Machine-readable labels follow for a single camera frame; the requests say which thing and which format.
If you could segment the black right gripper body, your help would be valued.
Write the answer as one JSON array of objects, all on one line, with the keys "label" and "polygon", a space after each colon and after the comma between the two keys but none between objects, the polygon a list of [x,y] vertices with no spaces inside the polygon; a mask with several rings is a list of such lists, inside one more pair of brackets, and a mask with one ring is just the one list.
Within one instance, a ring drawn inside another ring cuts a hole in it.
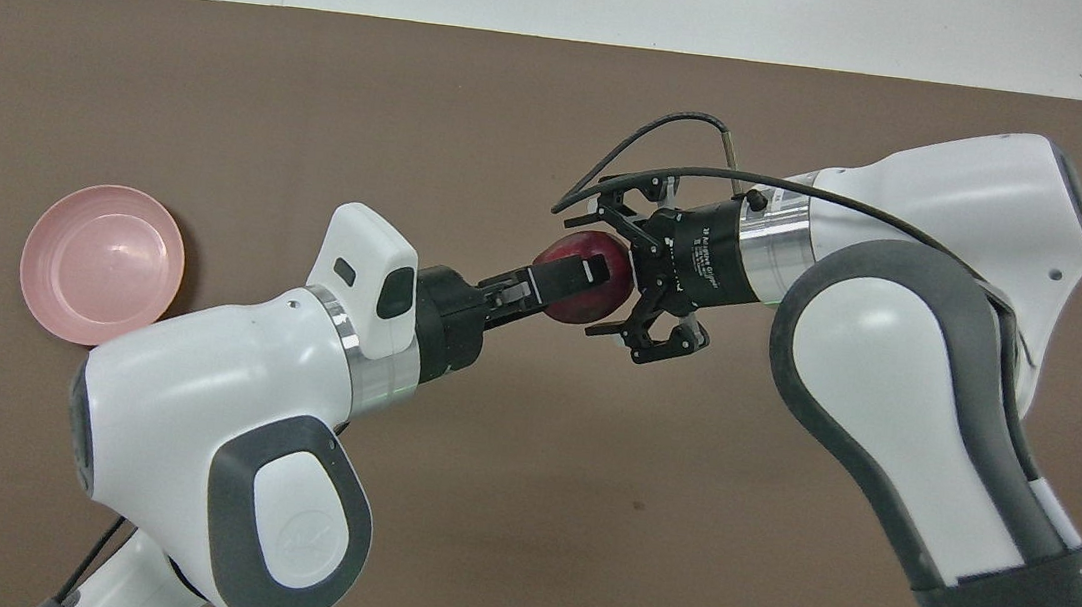
[{"label": "black right gripper body", "polygon": [[654,236],[669,249],[656,258],[650,280],[684,292],[698,308],[756,303],[740,245],[741,202],[704,204],[692,210],[662,208],[649,217]]}]

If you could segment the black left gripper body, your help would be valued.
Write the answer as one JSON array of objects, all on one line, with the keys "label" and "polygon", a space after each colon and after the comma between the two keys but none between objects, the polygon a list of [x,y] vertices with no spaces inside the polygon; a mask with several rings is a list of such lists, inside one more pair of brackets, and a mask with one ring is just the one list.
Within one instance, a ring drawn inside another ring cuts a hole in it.
[{"label": "black left gripper body", "polygon": [[536,315],[538,299],[523,274],[502,273],[467,283],[457,270],[430,266],[419,270],[415,292],[418,382],[460,371],[477,360],[483,334]]}]

